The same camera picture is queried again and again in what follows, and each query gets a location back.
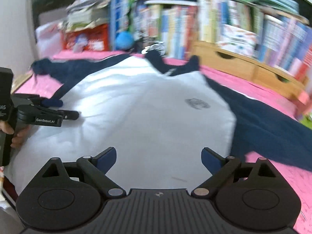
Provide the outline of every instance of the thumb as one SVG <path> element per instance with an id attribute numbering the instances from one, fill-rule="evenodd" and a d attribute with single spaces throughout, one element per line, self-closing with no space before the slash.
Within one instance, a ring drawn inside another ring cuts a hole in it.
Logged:
<path id="1" fill-rule="evenodd" d="M 0 121 L 0 130 L 2 130 L 6 134 L 14 134 L 13 128 L 4 121 Z"/>

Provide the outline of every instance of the silver screw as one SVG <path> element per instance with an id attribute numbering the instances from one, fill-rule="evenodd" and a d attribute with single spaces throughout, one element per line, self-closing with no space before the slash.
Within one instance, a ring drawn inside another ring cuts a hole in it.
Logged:
<path id="1" fill-rule="evenodd" d="M 108 194 L 110 196 L 120 196 L 123 194 L 123 190 L 121 190 L 120 188 L 112 188 L 108 191 Z"/>
<path id="2" fill-rule="evenodd" d="M 205 195 L 209 194 L 209 190 L 206 188 L 196 188 L 194 190 L 194 194 L 196 194 L 198 196 L 205 196 Z"/>

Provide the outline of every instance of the human hand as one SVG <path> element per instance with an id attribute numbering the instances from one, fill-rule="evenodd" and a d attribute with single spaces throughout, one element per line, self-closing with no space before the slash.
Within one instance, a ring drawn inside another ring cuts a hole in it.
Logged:
<path id="1" fill-rule="evenodd" d="M 27 126 L 26 128 L 18 132 L 18 134 L 12 139 L 11 144 L 12 148 L 19 148 L 23 145 L 29 129 L 30 126 Z M 2 130 L 6 134 L 14 134 L 13 128 L 7 122 L 1 120 L 0 120 L 0 130 Z"/>

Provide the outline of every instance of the drawer handle cutout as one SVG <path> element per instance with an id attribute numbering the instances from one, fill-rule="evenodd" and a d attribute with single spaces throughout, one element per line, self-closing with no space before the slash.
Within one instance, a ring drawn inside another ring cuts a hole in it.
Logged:
<path id="1" fill-rule="evenodd" d="M 281 81 L 281 82 L 283 82 L 283 83 L 289 83 L 289 82 L 290 82 L 288 79 L 286 79 L 286 78 L 284 78 L 284 77 L 282 77 L 282 76 L 280 76 L 280 75 L 275 74 L 275 76 L 276 76 L 276 78 L 277 78 L 279 81 Z"/>
<path id="2" fill-rule="evenodd" d="M 227 59 L 227 60 L 230 60 L 230 59 L 234 59 L 235 57 L 232 56 L 232 55 L 229 55 L 229 54 L 224 54 L 224 53 L 220 53 L 218 51 L 216 51 L 216 53 L 223 59 Z"/>

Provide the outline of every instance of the wooden drawer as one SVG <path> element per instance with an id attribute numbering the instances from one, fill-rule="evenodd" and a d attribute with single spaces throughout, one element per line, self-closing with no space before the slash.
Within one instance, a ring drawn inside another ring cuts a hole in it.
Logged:
<path id="1" fill-rule="evenodd" d="M 286 98 L 297 97 L 304 89 L 303 84 L 289 81 L 262 67 L 256 68 L 252 82 L 270 88 Z"/>
<path id="2" fill-rule="evenodd" d="M 193 46 L 192 54 L 200 57 L 201 64 L 248 81 L 252 80 L 255 64 L 241 59 L 241 55 L 222 50 L 215 45 L 203 41 L 196 42 L 198 44 Z"/>

